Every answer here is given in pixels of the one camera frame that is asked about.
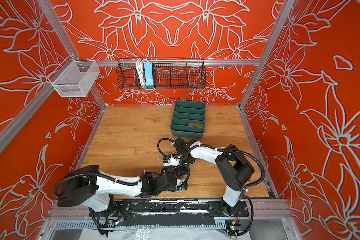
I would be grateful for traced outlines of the green striped sock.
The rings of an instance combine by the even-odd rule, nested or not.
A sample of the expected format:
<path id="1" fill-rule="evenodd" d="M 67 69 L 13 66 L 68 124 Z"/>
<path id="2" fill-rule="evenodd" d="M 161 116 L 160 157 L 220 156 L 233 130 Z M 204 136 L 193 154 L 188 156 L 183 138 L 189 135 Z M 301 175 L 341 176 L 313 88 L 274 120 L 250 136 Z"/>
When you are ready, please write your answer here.
<path id="1" fill-rule="evenodd" d="M 203 128 L 203 127 L 204 127 L 203 124 L 201 124 L 201 123 L 195 123 L 195 122 L 189 122 L 189 123 L 188 123 L 188 126 L 189 126 L 189 127 L 193 127 L 193 128 Z"/>

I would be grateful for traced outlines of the green compartment tray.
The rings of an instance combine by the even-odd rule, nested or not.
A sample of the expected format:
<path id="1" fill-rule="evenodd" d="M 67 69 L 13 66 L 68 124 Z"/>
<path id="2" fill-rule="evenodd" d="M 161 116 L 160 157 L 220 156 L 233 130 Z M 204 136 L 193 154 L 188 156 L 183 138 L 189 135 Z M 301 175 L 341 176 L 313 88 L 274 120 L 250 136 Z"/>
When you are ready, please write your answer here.
<path id="1" fill-rule="evenodd" d="M 203 128 L 189 127 L 189 122 L 201 123 Z M 175 137 L 201 139 L 206 130 L 206 104 L 197 101 L 178 100 L 171 122 L 171 132 Z"/>

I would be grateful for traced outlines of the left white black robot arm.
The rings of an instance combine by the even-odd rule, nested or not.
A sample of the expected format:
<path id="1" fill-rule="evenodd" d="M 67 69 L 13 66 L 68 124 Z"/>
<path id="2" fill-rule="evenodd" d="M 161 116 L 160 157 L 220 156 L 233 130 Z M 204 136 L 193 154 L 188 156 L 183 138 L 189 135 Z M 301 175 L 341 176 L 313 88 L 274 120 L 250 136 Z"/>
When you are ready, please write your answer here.
<path id="1" fill-rule="evenodd" d="M 137 198 L 157 197 L 162 192 L 186 190 L 191 171 L 188 165 L 165 168 L 161 173 L 142 172 L 139 177 L 120 177 L 99 171 L 98 165 L 89 165 L 66 174 L 53 189 L 53 196 L 61 208 L 86 206 L 98 231 L 104 235 L 113 224 L 110 217 L 123 217 L 114 196 Z"/>

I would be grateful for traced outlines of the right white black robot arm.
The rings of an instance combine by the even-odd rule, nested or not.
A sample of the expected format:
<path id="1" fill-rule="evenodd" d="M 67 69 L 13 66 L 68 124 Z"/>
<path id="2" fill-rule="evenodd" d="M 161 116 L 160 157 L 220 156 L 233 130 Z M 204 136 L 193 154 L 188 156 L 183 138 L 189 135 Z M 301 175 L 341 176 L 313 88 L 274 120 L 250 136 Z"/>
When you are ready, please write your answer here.
<path id="1" fill-rule="evenodd" d="M 217 148 L 197 140 L 184 141 L 182 138 L 158 140 L 157 148 L 163 156 L 165 168 L 163 174 L 173 173 L 180 180 L 177 190 L 184 190 L 188 185 L 191 169 L 197 159 L 215 164 L 226 183 L 226 190 L 220 206 L 214 209 L 217 215 L 231 217 L 236 214 L 238 204 L 243 199 L 249 200 L 246 192 L 265 179 L 265 168 L 253 155 L 239 150 L 235 145 Z"/>

